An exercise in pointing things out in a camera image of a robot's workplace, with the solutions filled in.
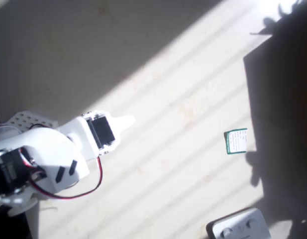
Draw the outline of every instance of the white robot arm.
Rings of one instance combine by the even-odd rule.
[[[50,194],[70,187],[89,174],[86,161],[113,151],[120,133],[133,123],[132,116],[113,118],[95,111],[55,129],[36,127],[6,139],[3,132],[0,205],[10,206],[8,215],[15,216],[37,203],[33,184]]]

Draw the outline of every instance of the black servo motor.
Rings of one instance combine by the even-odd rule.
[[[20,148],[0,150],[0,196],[21,191],[28,178],[29,170],[23,162]]]

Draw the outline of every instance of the table surface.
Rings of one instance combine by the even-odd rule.
[[[253,111],[244,58],[270,37],[250,33],[287,17],[278,3],[0,1],[1,120],[22,110],[60,124],[94,109],[136,118],[102,157],[96,192],[28,212],[33,237],[203,239],[208,222],[255,206],[272,238],[286,238],[302,217],[278,206],[297,203],[267,194],[252,161],[263,156],[258,132],[285,131]],[[223,134],[237,128],[248,128],[247,153],[228,155]],[[63,195],[94,187],[89,167]]]

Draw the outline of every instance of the green card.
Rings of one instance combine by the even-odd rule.
[[[227,154],[246,153],[247,129],[239,128],[224,133]]]

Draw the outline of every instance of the button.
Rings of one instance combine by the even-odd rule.
[[[255,219],[250,219],[247,223],[246,223],[247,227],[250,229],[256,229],[258,228],[258,222]]]
[[[232,229],[231,228],[224,228],[222,231],[222,237],[223,238],[230,238],[230,236],[232,235]]]

